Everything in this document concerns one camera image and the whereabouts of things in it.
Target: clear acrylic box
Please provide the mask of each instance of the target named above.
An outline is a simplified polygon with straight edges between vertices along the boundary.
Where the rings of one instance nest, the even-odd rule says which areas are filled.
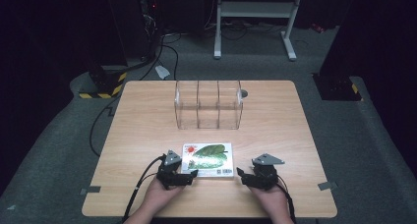
[[[179,129],[239,129],[243,101],[239,81],[178,81]]]

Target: white metal frame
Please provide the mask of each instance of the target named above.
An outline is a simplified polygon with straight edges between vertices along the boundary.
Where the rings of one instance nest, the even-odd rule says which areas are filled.
[[[221,58],[221,17],[287,18],[288,25],[281,32],[288,58],[297,59],[289,35],[294,25],[300,0],[286,3],[276,2],[222,2],[217,0],[217,18],[214,40],[214,59]]]

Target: gray carpet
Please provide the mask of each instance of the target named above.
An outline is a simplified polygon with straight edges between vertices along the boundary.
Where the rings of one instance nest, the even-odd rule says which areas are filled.
[[[176,80],[291,80],[295,83],[338,209],[331,219],[298,223],[417,223],[417,183],[376,112],[360,78],[352,78],[363,101],[322,101],[312,78],[328,53],[337,30],[318,34],[293,30],[297,61],[290,62],[279,32],[224,31],[222,58],[212,59],[213,37],[165,37],[178,52]],[[174,80],[176,55],[164,48],[160,62]],[[149,66],[129,72],[140,79]],[[120,217],[85,217],[81,190],[89,186],[98,161],[89,148],[89,132],[111,99],[80,99],[88,75],[70,85],[74,99],[40,135],[0,199],[0,223],[117,223]],[[160,81],[155,70],[145,77]],[[95,125],[92,144],[100,152],[112,117],[108,110]],[[267,220],[156,219],[154,223],[268,223]]]

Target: hand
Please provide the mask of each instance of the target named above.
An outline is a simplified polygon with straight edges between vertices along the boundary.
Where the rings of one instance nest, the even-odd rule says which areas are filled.
[[[180,194],[185,187],[175,187],[166,190],[155,177],[150,182],[144,201],[125,223],[145,224],[150,223],[153,216]]]
[[[273,224],[293,223],[288,212],[288,203],[285,193],[277,186],[265,191],[248,187],[252,194],[261,203]]]

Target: green leaf image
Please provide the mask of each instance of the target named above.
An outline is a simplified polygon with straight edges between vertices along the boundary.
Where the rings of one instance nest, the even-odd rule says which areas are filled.
[[[210,169],[221,167],[227,156],[224,154],[223,144],[211,144],[205,146],[193,154],[188,165],[189,169]]]

